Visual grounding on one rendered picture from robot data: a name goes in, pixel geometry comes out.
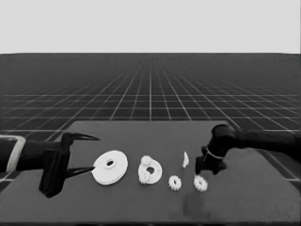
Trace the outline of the large thick white disc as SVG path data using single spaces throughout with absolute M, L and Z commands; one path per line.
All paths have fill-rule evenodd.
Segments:
M 100 185 L 117 182 L 128 168 L 128 159 L 124 152 L 112 150 L 100 155 L 93 164 L 92 176 Z

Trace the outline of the white round carrier with pins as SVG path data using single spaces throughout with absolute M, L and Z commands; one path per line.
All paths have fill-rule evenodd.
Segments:
M 139 175 L 143 171 L 148 171 L 151 174 L 150 182 L 146 185 L 153 185 L 157 183 L 163 175 L 163 168 L 161 164 L 155 159 L 152 159 L 152 162 L 149 166 L 143 166 L 140 162 L 140 165 L 138 167 L 138 179 L 139 179 Z

